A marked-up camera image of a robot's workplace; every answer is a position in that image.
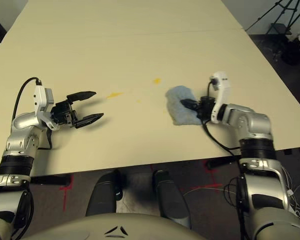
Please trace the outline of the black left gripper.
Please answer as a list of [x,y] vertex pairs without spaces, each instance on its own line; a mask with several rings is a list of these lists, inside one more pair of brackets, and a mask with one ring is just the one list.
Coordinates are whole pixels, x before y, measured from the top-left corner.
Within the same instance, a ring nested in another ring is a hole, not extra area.
[[69,125],[76,129],[88,126],[104,116],[104,113],[95,113],[77,119],[76,111],[72,109],[73,102],[84,101],[97,93],[94,91],[80,91],[66,96],[66,100],[58,102],[51,109],[51,119],[57,125]]

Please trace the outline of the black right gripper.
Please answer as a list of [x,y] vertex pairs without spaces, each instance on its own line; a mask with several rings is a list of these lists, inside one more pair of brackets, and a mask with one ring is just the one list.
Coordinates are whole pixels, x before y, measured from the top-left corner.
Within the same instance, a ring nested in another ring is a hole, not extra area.
[[187,98],[180,100],[180,103],[187,109],[197,110],[197,117],[199,119],[210,119],[215,106],[215,98],[202,96],[199,102]]

